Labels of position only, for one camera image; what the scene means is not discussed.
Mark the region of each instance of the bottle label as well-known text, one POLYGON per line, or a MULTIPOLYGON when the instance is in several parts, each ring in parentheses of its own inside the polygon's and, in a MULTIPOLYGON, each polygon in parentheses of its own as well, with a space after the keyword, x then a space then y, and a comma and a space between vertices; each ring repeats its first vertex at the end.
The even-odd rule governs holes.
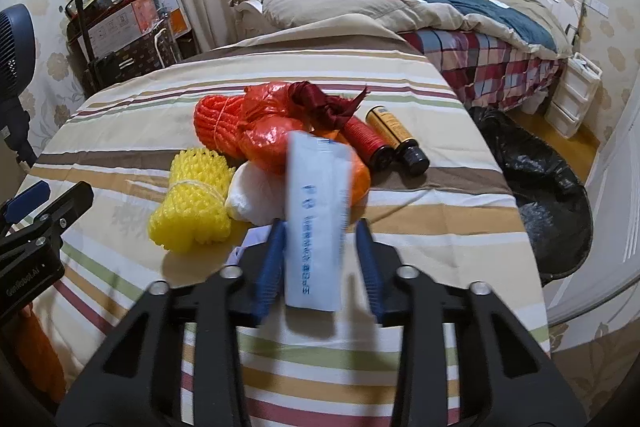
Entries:
POLYGON ((379 105, 367 113, 367 123, 394 149, 414 137, 386 107, 379 105))

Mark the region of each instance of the bottle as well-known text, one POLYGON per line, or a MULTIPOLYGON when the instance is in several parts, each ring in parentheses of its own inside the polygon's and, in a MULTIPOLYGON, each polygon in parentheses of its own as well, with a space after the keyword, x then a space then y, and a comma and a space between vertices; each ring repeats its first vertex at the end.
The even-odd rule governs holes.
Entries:
POLYGON ((418 141, 386 107, 378 105, 371 109, 366 121, 394 148, 396 160, 410 176, 420 176, 429 168, 429 159, 418 141))

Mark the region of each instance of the dark red cloth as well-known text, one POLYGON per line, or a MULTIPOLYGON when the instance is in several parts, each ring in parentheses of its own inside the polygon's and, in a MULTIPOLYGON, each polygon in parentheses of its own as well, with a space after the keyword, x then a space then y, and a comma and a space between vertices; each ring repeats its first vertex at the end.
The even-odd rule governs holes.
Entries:
POLYGON ((367 88, 354 99, 325 94, 308 80, 289 85, 291 102, 302 106, 315 123, 325 129, 342 129, 367 95, 367 88))

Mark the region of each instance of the yellow foam net bundle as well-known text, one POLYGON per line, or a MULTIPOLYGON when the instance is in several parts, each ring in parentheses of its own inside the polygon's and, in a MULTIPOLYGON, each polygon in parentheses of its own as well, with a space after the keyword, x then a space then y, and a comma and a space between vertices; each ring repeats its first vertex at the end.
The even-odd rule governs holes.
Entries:
POLYGON ((231 233, 225 199, 234 172, 214 151, 181 151, 171 163, 166 197, 149 217, 149 238, 180 253, 193 243, 224 241, 231 233))

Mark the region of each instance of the black plastic bag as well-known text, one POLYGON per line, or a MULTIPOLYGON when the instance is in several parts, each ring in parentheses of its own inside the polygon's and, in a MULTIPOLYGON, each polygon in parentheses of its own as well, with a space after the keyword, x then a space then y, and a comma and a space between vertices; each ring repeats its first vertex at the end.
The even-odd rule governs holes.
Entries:
POLYGON ((572 274, 593 238, 584 186, 551 146, 503 112, 472 107, 469 114, 513 191, 542 283, 572 274))

